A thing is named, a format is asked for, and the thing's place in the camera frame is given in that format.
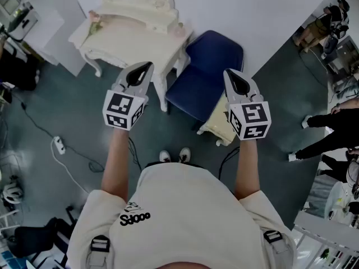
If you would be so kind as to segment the blue upholstered chair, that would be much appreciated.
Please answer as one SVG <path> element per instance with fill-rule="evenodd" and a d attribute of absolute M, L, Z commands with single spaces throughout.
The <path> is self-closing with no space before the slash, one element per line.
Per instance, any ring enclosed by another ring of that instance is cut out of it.
<path fill-rule="evenodd" d="M 165 98 L 195 118 L 192 129 L 198 131 L 224 92 L 224 70 L 243 70 L 244 51 L 235 41 L 208 30 L 190 43 L 185 53 L 190 62 L 167 90 Z"/>

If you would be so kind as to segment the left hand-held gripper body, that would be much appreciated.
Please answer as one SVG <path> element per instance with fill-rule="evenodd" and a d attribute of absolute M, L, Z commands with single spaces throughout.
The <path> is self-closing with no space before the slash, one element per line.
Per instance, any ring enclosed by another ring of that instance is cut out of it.
<path fill-rule="evenodd" d="M 112 88 L 107 91 L 102 109 L 106 125 L 129 131 L 142 116 L 149 98 L 135 96 L 134 88 Z"/>

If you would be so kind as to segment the person's cream shirt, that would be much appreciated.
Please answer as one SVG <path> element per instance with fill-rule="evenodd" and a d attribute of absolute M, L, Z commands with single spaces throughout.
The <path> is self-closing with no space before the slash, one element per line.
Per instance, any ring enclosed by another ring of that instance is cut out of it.
<path fill-rule="evenodd" d="M 181 163 L 145 168 L 131 199 L 92 191 L 71 235 L 71 269 L 94 266 L 96 236 L 109 239 L 106 269 L 187 262 L 211 269 L 292 269 L 296 245 L 267 196 L 238 200 L 209 171 Z"/>

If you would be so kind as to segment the person's right forearm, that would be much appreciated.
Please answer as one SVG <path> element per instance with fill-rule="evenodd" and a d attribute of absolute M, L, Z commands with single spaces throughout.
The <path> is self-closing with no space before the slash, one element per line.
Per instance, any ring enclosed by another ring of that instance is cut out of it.
<path fill-rule="evenodd" d="M 240 142 L 234 196 L 244 199 L 260 190 L 256 140 Z"/>

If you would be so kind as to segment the black bag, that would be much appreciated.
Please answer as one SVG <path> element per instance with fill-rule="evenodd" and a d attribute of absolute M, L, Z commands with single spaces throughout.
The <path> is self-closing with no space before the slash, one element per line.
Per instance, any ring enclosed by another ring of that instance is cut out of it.
<path fill-rule="evenodd" d="M 38 63 L 28 58 L 27 62 L 5 49 L 5 40 L 0 39 L 0 82 L 7 82 L 22 91 L 35 90 L 40 70 Z"/>

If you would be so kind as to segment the person's left forearm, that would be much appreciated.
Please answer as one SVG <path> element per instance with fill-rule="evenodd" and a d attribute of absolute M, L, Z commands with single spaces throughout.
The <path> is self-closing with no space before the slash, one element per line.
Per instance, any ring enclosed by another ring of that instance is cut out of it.
<path fill-rule="evenodd" d="M 102 177 L 101 190 L 128 201 L 128 131 L 115 128 Z"/>

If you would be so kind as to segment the white helmet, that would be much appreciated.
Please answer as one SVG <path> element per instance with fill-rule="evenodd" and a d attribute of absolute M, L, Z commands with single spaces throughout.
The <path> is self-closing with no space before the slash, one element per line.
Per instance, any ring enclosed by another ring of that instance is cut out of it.
<path fill-rule="evenodd" d="M 23 200 L 24 193 L 16 182 L 8 183 L 3 189 L 3 198 L 10 204 L 17 205 Z"/>

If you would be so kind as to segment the pink artificial flower stem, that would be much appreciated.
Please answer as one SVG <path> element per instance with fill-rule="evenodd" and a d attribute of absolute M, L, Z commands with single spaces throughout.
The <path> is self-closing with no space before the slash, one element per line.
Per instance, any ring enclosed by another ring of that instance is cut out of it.
<path fill-rule="evenodd" d="M 109 16 L 105 14 L 98 14 L 97 12 L 91 10 L 89 11 L 89 19 L 90 26 L 87 38 L 100 31 L 108 23 Z"/>

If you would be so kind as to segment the white power strip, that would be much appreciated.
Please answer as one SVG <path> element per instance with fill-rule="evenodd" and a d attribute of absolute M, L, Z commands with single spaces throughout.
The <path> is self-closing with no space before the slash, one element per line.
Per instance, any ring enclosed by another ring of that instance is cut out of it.
<path fill-rule="evenodd" d="M 60 155 L 65 154 L 65 152 L 66 152 L 66 147 L 65 147 L 65 145 L 64 145 L 64 143 L 63 143 L 63 141 L 62 141 L 62 139 L 60 138 L 60 136 L 55 136 L 54 139 L 53 139 L 53 141 L 54 141 L 54 144 L 55 144 L 55 146 L 56 146 L 56 148 L 57 148 L 59 154 L 60 154 Z"/>

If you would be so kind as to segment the person's right white shoe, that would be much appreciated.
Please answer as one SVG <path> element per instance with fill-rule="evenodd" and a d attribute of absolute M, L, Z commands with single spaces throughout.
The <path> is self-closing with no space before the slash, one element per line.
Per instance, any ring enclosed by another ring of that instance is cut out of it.
<path fill-rule="evenodd" d="M 184 147 L 179 153 L 179 162 L 180 163 L 189 163 L 191 158 L 191 151 L 188 147 Z"/>

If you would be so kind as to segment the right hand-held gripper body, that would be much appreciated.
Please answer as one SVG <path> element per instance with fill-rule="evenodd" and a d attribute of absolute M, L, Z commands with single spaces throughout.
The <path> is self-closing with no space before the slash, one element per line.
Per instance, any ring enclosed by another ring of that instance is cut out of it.
<path fill-rule="evenodd" d="M 271 126 L 269 104 L 258 92 L 247 96 L 226 94 L 227 121 L 241 141 L 266 137 Z"/>

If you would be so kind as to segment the white shelf unit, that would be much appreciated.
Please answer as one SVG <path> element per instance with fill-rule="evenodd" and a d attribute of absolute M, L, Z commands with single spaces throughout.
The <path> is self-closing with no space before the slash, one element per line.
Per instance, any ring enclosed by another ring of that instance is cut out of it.
<path fill-rule="evenodd" d="M 359 229 L 300 211 L 292 235 L 294 269 L 359 269 Z"/>

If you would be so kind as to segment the grey machine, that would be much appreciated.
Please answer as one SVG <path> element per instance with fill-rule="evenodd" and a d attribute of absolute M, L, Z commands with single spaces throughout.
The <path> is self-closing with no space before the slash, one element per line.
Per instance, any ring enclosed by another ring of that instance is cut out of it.
<path fill-rule="evenodd" d="M 13 40 L 22 41 L 37 22 L 38 18 L 34 9 L 25 8 L 10 22 L 7 33 Z"/>

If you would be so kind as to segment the black office chair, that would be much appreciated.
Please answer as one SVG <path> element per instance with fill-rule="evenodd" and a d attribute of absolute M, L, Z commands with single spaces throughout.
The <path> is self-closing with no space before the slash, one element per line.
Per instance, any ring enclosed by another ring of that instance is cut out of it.
<path fill-rule="evenodd" d="M 73 210 L 73 206 L 66 207 L 70 223 L 54 217 L 43 227 L 19 226 L 16 228 L 13 236 L 7 240 L 11 253 L 18 258 L 33 256 L 31 260 L 34 261 L 42 252 L 56 247 L 64 256 L 60 262 L 55 261 L 54 269 L 67 269 L 68 243 L 77 223 L 71 214 Z"/>

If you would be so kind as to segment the cream stool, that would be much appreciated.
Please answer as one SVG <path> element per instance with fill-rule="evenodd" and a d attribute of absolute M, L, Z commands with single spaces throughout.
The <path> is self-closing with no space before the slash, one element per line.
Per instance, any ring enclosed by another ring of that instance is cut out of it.
<path fill-rule="evenodd" d="M 208 120 L 197 131 L 198 135 L 201 135 L 204 132 L 210 132 L 217 136 L 217 146 L 228 146 L 236 137 L 235 131 L 228 122 L 226 116 L 228 113 L 225 107 L 227 102 L 227 97 L 225 96 L 225 93 L 223 93 Z"/>

